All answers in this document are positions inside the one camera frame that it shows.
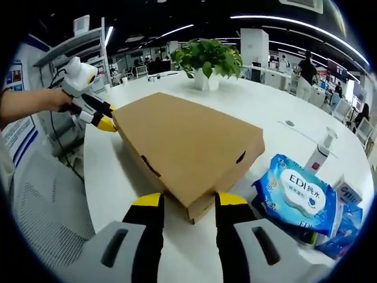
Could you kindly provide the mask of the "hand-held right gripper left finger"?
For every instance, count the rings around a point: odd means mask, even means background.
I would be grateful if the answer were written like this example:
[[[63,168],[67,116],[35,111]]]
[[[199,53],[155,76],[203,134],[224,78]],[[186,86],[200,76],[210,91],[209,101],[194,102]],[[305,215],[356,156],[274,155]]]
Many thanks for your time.
[[[90,282],[157,282],[163,229],[164,195],[136,199],[90,241]]]

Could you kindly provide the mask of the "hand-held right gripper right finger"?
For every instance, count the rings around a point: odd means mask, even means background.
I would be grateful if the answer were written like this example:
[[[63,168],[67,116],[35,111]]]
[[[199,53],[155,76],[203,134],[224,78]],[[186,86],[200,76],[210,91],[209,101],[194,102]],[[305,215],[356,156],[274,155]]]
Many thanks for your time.
[[[257,219],[239,195],[217,192],[216,244],[224,282],[316,282],[316,268],[297,242],[267,219]]]

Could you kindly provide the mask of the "person's left hand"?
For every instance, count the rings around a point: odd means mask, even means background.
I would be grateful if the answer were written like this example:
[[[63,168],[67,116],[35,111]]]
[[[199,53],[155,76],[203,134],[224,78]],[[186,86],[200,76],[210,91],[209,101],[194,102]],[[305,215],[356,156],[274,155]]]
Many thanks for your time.
[[[72,104],[72,97],[68,95],[61,87],[48,88],[45,90],[44,108],[49,111],[63,112]]]

